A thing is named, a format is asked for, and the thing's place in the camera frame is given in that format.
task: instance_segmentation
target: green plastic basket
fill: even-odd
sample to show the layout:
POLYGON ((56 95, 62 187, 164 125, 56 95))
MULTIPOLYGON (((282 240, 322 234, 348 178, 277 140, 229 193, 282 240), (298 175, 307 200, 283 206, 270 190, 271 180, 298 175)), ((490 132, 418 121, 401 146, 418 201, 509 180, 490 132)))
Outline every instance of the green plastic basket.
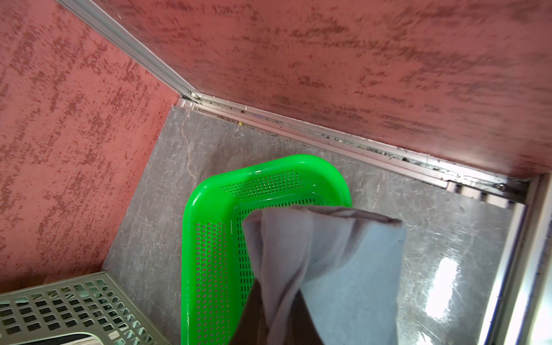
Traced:
POLYGON ((227 344, 254 280, 241 222, 255 209, 289 205, 351 207, 333 165, 295 155, 203 181, 182 227, 182 344, 227 344))

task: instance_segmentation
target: red wall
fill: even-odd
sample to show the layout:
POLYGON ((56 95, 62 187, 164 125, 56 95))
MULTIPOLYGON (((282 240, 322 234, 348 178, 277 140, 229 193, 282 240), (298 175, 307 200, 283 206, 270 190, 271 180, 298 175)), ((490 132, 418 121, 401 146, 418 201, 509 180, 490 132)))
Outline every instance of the red wall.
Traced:
POLYGON ((4 292, 100 270, 177 95, 54 0, 0 13, 4 292))
POLYGON ((97 0, 202 92, 504 174, 552 170, 552 2, 97 0))

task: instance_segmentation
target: marble tile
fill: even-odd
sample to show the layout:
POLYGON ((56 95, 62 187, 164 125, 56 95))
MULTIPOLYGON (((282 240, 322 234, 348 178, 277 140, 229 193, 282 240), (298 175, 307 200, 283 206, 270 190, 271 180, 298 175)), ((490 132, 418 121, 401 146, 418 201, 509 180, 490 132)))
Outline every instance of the marble tile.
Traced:
POLYGON ((212 175, 297 153, 332 163, 345 177, 354 207, 407 224, 399 344, 474 344, 509 210, 180 108, 168 116, 104 269, 180 344, 182 214, 192 190, 212 175))

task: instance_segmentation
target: perforated basket wall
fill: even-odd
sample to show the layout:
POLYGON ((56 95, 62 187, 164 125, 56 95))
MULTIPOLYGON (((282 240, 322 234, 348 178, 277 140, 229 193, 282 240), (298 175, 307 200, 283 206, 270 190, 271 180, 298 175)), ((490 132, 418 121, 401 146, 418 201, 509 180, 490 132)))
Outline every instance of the perforated basket wall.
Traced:
POLYGON ((170 344, 106 272, 2 294, 0 320, 0 344, 74 333, 104 345, 170 344))

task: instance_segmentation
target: plastic basket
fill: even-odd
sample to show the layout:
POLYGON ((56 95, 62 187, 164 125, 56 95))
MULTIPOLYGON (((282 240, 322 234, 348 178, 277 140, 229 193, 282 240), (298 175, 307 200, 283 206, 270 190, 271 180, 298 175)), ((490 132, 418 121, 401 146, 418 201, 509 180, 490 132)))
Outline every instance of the plastic basket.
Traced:
POLYGON ((71 334, 103 345, 170 342, 106 273, 0 294, 0 344, 23 344, 71 334))
POLYGON ((203 181, 184 211, 182 229, 182 344, 227 344, 253 272, 241 222, 255 209, 289 205, 351 206, 337 169, 295 155, 203 181))

